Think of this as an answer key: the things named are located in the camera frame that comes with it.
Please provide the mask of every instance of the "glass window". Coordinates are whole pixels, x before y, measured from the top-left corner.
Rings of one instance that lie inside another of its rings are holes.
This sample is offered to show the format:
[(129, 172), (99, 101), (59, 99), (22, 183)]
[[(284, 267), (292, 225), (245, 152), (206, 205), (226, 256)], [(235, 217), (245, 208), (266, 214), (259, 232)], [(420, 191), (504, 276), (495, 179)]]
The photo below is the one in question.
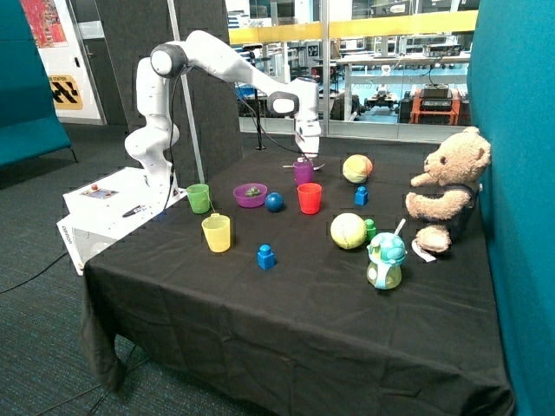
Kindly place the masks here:
[[(277, 81), (319, 83), (331, 137), (441, 141), (472, 123), (467, 66), (479, 0), (327, 0), (329, 10), (321, 0), (226, 3), (239, 15), (230, 23), (238, 53)], [(247, 53), (249, 42), (262, 46)], [(292, 132), (252, 86), (238, 86), (238, 110), (246, 131), (260, 117), (269, 132)]]

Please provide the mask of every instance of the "brown teddy bear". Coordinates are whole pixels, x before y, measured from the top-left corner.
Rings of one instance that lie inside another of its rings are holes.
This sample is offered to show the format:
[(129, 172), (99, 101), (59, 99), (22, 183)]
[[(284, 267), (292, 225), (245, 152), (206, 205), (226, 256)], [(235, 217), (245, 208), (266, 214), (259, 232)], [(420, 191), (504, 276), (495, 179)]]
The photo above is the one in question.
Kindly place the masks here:
[(437, 195), (410, 192), (405, 200), (411, 217), (430, 223), (416, 234), (422, 249), (442, 253), (464, 231), (478, 199), (478, 180), (490, 163), (491, 146), (476, 127), (452, 135), (428, 155), (425, 173), (410, 184), (439, 186)]

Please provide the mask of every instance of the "teal chair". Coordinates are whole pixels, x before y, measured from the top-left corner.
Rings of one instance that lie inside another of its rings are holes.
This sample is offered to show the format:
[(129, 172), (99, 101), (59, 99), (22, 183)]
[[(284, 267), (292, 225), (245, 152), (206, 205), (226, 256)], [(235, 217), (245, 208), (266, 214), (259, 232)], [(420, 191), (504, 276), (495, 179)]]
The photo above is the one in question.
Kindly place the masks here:
[(19, 0), (0, 2), (0, 62), (0, 167), (71, 149)]
[(555, 413), (555, 13), (482, 0), (468, 74), (492, 144), (480, 196), (516, 414)]

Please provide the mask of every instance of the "yellow railing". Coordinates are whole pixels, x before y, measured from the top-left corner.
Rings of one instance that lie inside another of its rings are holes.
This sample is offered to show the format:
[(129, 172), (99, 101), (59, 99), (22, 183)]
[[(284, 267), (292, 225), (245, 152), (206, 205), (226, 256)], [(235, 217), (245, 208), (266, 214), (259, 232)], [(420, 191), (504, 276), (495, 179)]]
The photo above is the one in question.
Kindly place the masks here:
[[(478, 11), (472, 10), (330, 22), (330, 38), (468, 32), (476, 27), (477, 18)], [(305, 41), (322, 39), (322, 36), (320, 22), (229, 31), (231, 45)]]

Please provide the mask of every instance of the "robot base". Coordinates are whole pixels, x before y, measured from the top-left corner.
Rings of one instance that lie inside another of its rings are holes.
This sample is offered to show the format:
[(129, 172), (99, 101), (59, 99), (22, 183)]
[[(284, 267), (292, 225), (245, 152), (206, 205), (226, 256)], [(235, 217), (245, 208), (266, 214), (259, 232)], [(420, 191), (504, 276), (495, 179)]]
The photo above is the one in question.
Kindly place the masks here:
[[(169, 188), (153, 192), (144, 177), (144, 169), (126, 167), (63, 195), (69, 215), (57, 226), (79, 276), (90, 258), (164, 210)], [(174, 183), (167, 206), (185, 196)]]

